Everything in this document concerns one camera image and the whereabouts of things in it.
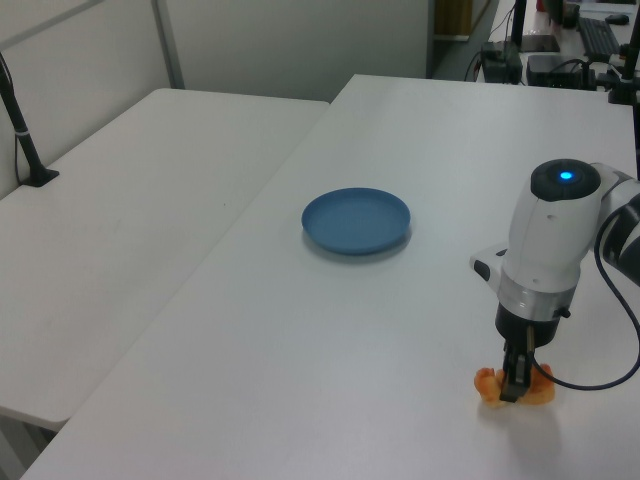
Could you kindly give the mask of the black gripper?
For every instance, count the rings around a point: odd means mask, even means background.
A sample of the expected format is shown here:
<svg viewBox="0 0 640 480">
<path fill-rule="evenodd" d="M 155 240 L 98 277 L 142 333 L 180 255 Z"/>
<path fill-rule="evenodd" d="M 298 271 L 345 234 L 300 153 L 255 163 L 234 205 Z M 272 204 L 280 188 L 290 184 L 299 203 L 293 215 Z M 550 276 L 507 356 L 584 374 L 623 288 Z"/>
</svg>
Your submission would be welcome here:
<svg viewBox="0 0 640 480">
<path fill-rule="evenodd" d="M 533 328 L 534 347 L 549 344 L 555 337 L 560 317 L 549 321 L 534 321 L 517 316 L 502 304 L 498 305 L 495 327 L 504 338 L 502 370 L 503 382 L 500 389 L 500 399 L 515 403 L 523 397 L 531 385 L 531 362 L 526 353 L 518 349 L 527 347 L 527 331 Z"/>
</svg>

